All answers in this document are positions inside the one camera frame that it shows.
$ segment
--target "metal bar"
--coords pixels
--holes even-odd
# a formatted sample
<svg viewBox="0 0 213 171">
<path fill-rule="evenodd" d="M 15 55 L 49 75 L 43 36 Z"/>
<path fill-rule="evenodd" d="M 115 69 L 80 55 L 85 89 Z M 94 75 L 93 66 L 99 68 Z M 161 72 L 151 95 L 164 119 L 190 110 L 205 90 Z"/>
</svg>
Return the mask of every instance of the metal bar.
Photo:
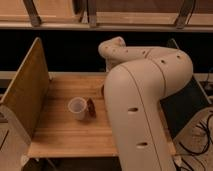
<svg viewBox="0 0 213 171">
<path fill-rule="evenodd" d="M 176 28 L 182 29 L 185 27 L 188 15 L 192 12 L 194 5 L 195 0 L 184 0 L 180 13 L 177 19 L 175 20 Z"/>
<path fill-rule="evenodd" d="M 35 4 L 33 0 L 23 0 L 25 8 L 28 12 L 31 25 L 33 27 L 38 27 L 41 25 L 41 18 L 38 15 Z"/>
<path fill-rule="evenodd" d="M 171 38 L 167 41 L 166 47 L 174 48 L 174 49 L 180 49 L 174 38 Z"/>
<path fill-rule="evenodd" d="M 90 27 L 97 26 L 96 0 L 87 0 L 87 16 Z"/>
</svg>

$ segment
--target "wooden panel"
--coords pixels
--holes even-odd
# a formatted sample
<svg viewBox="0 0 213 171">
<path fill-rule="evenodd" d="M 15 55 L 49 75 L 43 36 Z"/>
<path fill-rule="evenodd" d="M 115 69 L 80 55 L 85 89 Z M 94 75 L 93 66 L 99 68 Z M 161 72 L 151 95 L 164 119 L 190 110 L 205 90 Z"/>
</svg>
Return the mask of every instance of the wooden panel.
<svg viewBox="0 0 213 171">
<path fill-rule="evenodd" d="M 1 99 L 0 112 L 29 143 L 49 85 L 42 43 L 37 38 Z"/>
<path fill-rule="evenodd" d="M 77 22 L 83 14 L 83 10 L 75 13 L 73 0 L 34 0 L 34 3 L 43 22 Z M 23 1 L 0 0 L 0 21 L 29 21 Z"/>
<path fill-rule="evenodd" d="M 0 0 L 0 20 L 29 21 L 27 11 L 22 0 Z"/>
<path fill-rule="evenodd" d="M 105 0 L 97 1 L 99 12 L 178 13 L 183 0 Z M 197 0 L 196 12 L 213 13 L 212 0 Z"/>
<path fill-rule="evenodd" d="M 98 23 L 171 25 L 178 13 L 97 12 Z M 213 14 L 193 14 L 189 25 L 211 26 Z"/>
<path fill-rule="evenodd" d="M 32 139 L 29 157 L 98 157 L 116 156 L 101 87 L 104 75 L 66 75 L 54 77 L 50 83 L 44 108 Z M 76 96 L 92 98 L 96 118 L 87 116 L 77 121 L 67 108 Z M 169 139 L 171 153 L 174 146 Z"/>
<path fill-rule="evenodd" d="M 26 155 L 28 146 L 9 124 L 1 123 L 0 131 L 2 130 L 9 132 L 0 150 L 0 170 L 21 171 L 21 156 Z"/>
<path fill-rule="evenodd" d="M 73 3 L 73 0 L 34 0 L 43 22 L 78 22 L 83 10 L 75 13 Z"/>
</svg>

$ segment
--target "metal frame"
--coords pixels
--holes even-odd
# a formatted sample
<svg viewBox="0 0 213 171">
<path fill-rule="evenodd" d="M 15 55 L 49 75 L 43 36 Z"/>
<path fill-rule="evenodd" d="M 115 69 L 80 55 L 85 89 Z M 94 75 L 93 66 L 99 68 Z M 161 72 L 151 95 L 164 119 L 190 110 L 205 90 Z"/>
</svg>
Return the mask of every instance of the metal frame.
<svg viewBox="0 0 213 171">
<path fill-rule="evenodd" d="M 33 27 L 39 27 L 41 25 L 41 18 L 38 15 L 33 0 L 23 0 L 25 8 L 28 12 L 30 22 Z"/>
<path fill-rule="evenodd" d="M 187 19 L 190 13 L 192 13 L 193 6 L 196 0 L 184 0 L 180 13 L 175 21 L 177 29 L 183 29 L 187 24 Z"/>
</svg>

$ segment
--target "wooden table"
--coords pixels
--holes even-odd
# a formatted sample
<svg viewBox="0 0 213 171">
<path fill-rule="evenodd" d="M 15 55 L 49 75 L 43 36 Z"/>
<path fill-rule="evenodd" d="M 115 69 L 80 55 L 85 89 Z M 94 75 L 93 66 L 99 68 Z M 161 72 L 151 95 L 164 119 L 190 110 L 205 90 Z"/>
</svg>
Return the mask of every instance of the wooden table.
<svg viewBox="0 0 213 171">
<path fill-rule="evenodd" d="M 117 156 L 101 94 L 105 75 L 58 76 L 50 82 L 28 155 L 32 158 Z M 92 98 L 96 118 L 77 121 L 67 108 L 70 99 Z"/>
</svg>

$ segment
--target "wooden board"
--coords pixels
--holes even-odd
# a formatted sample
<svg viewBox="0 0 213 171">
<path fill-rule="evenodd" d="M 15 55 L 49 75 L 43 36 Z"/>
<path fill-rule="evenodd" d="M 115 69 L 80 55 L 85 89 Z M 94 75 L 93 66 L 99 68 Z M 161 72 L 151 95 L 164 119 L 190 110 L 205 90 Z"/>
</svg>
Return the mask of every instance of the wooden board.
<svg viewBox="0 0 213 171">
<path fill-rule="evenodd" d="M 0 101 L 0 112 L 28 144 L 48 86 L 48 69 L 41 40 L 37 38 Z"/>
<path fill-rule="evenodd" d="M 97 12 L 97 22 L 101 24 L 144 24 L 174 26 L 178 13 L 144 12 Z M 189 25 L 211 26 L 213 14 L 193 14 Z"/>
<path fill-rule="evenodd" d="M 34 0 L 43 22 L 78 22 L 83 10 L 75 13 L 72 0 Z M 0 21 L 29 21 L 22 0 L 0 0 Z"/>
<path fill-rule="evenodd" d="M 0 131 L 4 131 L 4 135 L 8 131 L 0 150 L 0 170 L 20 171 L 21 156 L 26 155 L 28 146 L 8 123 L 0 123 Z"/>
<path fill-rule="evenodd" d="M 101 94 L 104 80 L 104 75 L 66 75 L 53 78 L 28 151 L 29 157 L 118 155 Z M 85 122 L 74 119 L 67 104 L 76 96 L 92 98 L 96 118 L 88 117 Z M 173 143 L 169 140 L 170 151 L 174 154 Z"/>
</svg>

